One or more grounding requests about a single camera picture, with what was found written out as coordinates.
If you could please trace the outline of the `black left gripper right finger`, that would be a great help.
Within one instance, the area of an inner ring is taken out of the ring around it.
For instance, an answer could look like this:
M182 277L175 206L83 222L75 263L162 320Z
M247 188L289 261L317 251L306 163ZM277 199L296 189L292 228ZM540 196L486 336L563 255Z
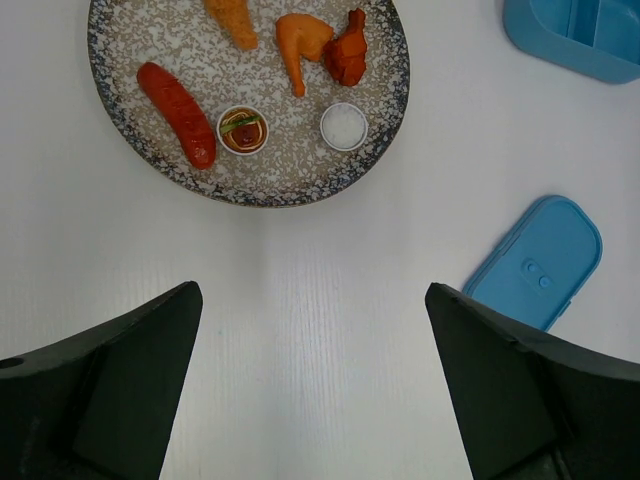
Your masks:
M425 297L476 479L636 479L639 366L440 283Z

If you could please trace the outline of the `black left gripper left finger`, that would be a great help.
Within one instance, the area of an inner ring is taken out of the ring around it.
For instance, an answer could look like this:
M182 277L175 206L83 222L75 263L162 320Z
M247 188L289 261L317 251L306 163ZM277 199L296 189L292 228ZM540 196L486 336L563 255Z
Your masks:
M203 308L184 282L1 362L4 479L156 479Z

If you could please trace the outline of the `red sausage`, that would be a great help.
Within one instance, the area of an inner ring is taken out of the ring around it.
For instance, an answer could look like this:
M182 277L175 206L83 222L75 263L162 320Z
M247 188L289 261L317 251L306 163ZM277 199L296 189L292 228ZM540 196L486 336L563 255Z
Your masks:
M176 134L191 165L199 170L210 168L217 153L215 134L194 97L172 73L154 62L144 63L136 79Z

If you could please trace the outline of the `blue lunch box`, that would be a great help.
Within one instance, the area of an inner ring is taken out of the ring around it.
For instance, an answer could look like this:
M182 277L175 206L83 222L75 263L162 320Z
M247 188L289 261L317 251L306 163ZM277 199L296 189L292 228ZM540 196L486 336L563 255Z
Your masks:
M639 78L639 3L508 0L504 30L521 51L620 85Z

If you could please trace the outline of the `orange chicken wing piece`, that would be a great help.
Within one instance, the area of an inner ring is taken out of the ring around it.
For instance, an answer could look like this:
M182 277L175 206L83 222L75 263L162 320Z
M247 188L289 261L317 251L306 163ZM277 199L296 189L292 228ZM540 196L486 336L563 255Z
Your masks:
M289 13L276 21L276 42L283 59L293 93L305 95L300 59L319 62L325 45L333 38L334 29L309 14Z

